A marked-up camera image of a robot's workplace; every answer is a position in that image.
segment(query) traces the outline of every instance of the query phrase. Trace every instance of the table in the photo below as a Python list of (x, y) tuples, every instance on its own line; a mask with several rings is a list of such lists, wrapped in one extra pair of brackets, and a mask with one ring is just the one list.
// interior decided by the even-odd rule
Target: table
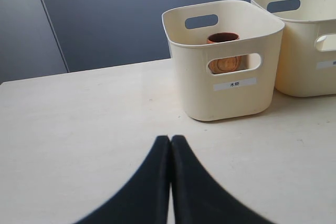
[(263, 216), (335, 224), (335, 123), (336, 96), (278, 92), (261, 114), (193, 120), (170, 59), (5, 82), (0, 223), (72, 223), (132, 176), (157, 135), (183, 134), (213, 177)]

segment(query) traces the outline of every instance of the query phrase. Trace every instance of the wooden cup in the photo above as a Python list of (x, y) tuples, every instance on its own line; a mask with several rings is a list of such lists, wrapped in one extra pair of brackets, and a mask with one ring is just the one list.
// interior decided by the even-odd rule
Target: wooden cup
[[(207, 38), (207, 44), (226, 42), (239, 39), (239, 35), (235, 33), (218, 33), (212, 34)], [(213, 60), (208, 67), (213, 74), (228, 73), (236, 71), (241, 63), (241, 56)]]

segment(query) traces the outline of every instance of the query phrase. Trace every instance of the storage bin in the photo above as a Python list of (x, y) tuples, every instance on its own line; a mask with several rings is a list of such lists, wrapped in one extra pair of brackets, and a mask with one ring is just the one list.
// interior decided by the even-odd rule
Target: storage bin
[[(186, 20), (216, 15), (217, 24), (186, 28)], [(183, 109), (200, 121), (255, 114), (271, 103), (284, 23), (244, 1), (219, 1), (168, 10), (162, 15)], [(214, 33), (239, 40), (206, 44)], [(215, 59), (243, 56), (240, 71), (212, 74)]]
[[(251, 0), (267, 10), (270, 3)], [(276, 88), (295, 97), (336, 93), (336, 0), (299, 0), (299, 8), (273, 13), (285, 22)]]

